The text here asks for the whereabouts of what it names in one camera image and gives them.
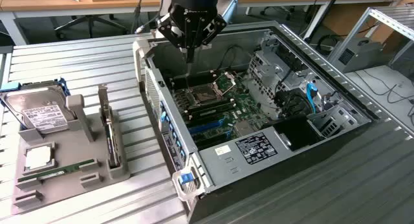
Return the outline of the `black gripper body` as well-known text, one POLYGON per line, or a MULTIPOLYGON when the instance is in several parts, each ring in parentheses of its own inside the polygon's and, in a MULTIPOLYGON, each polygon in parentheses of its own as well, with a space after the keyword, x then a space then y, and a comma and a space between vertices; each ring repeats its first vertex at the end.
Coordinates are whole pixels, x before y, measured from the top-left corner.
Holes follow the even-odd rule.
POLYGON ((169 14, 177 27, 185 34, 187 46, 191 47, 191 31, 200 17, 213 18, 217 13, 217 0, 171 0, 169 14))

